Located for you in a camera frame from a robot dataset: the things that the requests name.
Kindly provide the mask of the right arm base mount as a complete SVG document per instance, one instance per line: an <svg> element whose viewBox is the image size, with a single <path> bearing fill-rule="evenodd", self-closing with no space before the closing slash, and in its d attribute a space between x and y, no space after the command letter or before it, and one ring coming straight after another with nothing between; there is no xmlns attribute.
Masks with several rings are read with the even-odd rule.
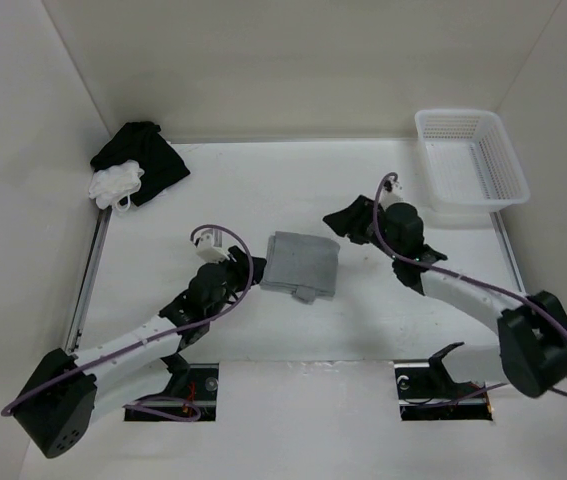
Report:
<svg viewBox="0 0 567 480"><path fill-rule="evenodd" d="M462 400L485 384L456 382L443 360L463 342L452 343L427 359L394 363L394 375L402 421L492 421L492 410L486 392Z"/></svg>

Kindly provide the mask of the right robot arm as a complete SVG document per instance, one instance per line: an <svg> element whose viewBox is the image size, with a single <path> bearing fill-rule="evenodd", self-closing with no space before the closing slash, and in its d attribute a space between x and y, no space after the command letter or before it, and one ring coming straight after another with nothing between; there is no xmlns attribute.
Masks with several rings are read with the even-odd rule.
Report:
<svg viewBox="0 0 567 480"><path fill-rule="evenodd" d="M495 332L497 371L523 395L538 398L567 377L567 314L553 294L515 293L442 267L448 257L426 243L417 209L405 202L382 207L359 196L323 222L339 237L384 251L405 287Z"/></svg>

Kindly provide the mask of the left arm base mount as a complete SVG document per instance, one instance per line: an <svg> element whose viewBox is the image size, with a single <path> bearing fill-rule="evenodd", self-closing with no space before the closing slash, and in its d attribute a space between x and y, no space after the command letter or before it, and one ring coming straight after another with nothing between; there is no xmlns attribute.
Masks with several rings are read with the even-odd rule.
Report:
<svg viewBox="0 0 567 480"><path fill-rule="evenodd" d="M181 355L168 359L171 373L166 387L126 408L125 422L214 422L219 392L218 363L189 363Z"/></svg>

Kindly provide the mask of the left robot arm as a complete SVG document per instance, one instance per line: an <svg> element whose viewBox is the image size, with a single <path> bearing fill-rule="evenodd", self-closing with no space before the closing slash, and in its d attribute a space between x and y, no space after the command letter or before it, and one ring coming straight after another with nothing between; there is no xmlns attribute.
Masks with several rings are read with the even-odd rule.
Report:
<svg viewBox="0 0 567 480"><path fill-rule="evenodd" d="M153 396L179 397L189 372L182 351L261 282L266 265L232 247L228 258L201 266L183 292L136 329L87 350L48 352L8 414L54 459L112 410L142 407Z"/></svg>

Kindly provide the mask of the grey tank top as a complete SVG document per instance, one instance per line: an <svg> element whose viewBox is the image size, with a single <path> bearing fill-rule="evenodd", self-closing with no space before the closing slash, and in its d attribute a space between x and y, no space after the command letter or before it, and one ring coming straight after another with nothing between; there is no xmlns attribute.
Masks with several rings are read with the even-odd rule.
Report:
<svg viewBox="0 0 567 480"><path fill-rule="evenodd" d="M268 240L260 286L289 293L306 304L331 299L336 293L339 251L339 244L326 237L276 231Z"/></svg>

